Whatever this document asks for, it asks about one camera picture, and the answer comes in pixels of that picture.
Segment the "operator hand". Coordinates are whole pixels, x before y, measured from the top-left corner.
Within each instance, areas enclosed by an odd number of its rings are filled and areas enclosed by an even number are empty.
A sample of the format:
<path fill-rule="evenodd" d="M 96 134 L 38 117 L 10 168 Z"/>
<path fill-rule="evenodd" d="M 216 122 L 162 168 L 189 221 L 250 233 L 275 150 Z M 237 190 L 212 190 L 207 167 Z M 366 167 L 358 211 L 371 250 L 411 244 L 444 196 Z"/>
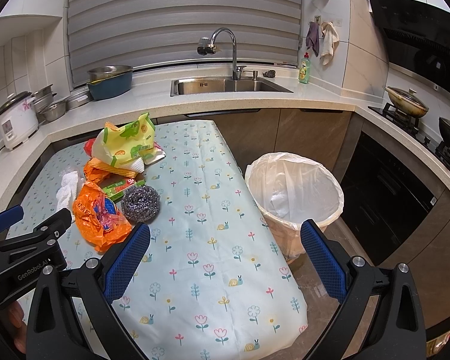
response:
<path fill-rule="evenodd" d="M 26 324 L 23 309 L 15 301 L 9 306 L 8 313 L 9 320 L 13 325 L 13 342 L 19 352 L 26 353 Z"/>

